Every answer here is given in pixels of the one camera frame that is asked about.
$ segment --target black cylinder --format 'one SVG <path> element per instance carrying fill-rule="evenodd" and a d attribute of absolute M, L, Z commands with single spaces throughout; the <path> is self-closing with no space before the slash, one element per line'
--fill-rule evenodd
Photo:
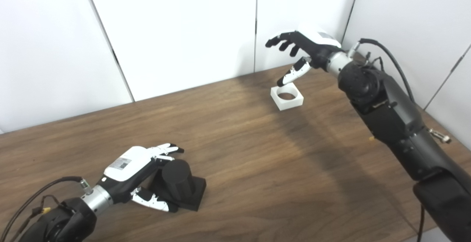
<path fill-rule="evenodd" d="M 162 177 L 175 200 L 187 200 L 195 193 L 190 165 L 184 160 L 170 161 L 163 167 Z"/>

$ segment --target white wall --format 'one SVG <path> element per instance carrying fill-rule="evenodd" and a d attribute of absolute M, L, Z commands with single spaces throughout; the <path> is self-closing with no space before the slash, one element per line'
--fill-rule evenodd
<path fill-rule="evenodd" d="M 317 24 L 326 32 L 342 40 L 353 0 L 258 0 L 256 69 L 262 71 L 296 62 L 296 57 L 276 48 L 267 49 L 265 43 L 282 30 L 295 30 L 300 22 Z"/>
<path fill-rule="evenodd" d="M 254 71 L 256 0 L 93 0 L 139 101 Z"/>
<path fill-rule="evenodd" d="M 344 48 L 360 38 L 384 44 L 401 65 L 422 108 L 451 71 L 470 43 L 471 0 L 356 0 Z M 381 55 L 386 72 L 402 85 L 392 63 L 376 47 L 362 54 Z"/>
<path fill-rule="evenodd" d="M 88 0 L 0 0 L 0 128 L 131 102 Z"/>
<path fill-rule="evenodd" d="M 427 112 L 471 150 L 470 76 L 471 53 L 468 51 L 427 107 Z"/>

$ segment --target white square block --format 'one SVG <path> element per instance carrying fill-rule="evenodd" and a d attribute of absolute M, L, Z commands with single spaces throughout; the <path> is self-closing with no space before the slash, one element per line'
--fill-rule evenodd
<path fill-rule="evenodd" d="M 286 100 L 280 98 L 278 95 L 281 93 L 289 93 L 294 96 L 294 99 L 291 100 Z M 299 90 L 296 88 L 296 86 L 293 83 L 289 83 L 285 86 L 282 87 L 272 87 L 271 88 L 271 98 L 273 101 L 276 103 L 280 111 L 284 111 L 285 109 L 288 108 L 294 108 L 295 106 L 301 106 L 302 103 L 304 102 L 304 96 L 301 95 Z"/>

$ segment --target cable connector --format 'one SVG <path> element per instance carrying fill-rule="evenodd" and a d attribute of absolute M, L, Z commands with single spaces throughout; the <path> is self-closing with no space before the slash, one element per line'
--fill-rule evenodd
<path fill-rule="evenodd" d="M 51 207 L 46 207 L 42 209 L 42 214 L 47 214 L 51 211 Z"/>
<path fill-rule="evenodd" d="M 442 143 L 451 143 L 451 138 L 448 135 L 445 135 L 439 131 L 435 131 L 433 129 L 427 129 L 427 131 L 434 136 L 435 138 L 439 139 Z"/>
<path fill-rule="evenodd" d="M 85 179 L 80 180 L 80 186 L 82 187 L 86 195 L 90 195 L 91 193 L 93 193 L 93 189 L 90 187 L 90 185 Z"/>

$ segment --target wood grain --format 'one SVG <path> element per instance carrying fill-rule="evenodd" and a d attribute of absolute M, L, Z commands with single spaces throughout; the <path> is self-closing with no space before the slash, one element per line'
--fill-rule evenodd
<path fill-rule="evenodd" d="M 116 205 L 87 241 L 398 242 L 413 236 L 413 182 L 392 153 L 368 140 L 335 79 L 320 70 L 296 82 L 303 106 L 278 111 L 269 91 L 286 70 L 0 135 L 0 224 L 58 177 L 81 175 L 93 183 L 129 147 L 172 142 L 187 150 L 176 157 L 190 163 L 193 175 L 207 179 L 199 212 Z M 471 171 L 461 144 L 445 149 Z M 81 194 L 73 183 L 49 193 Z"/>

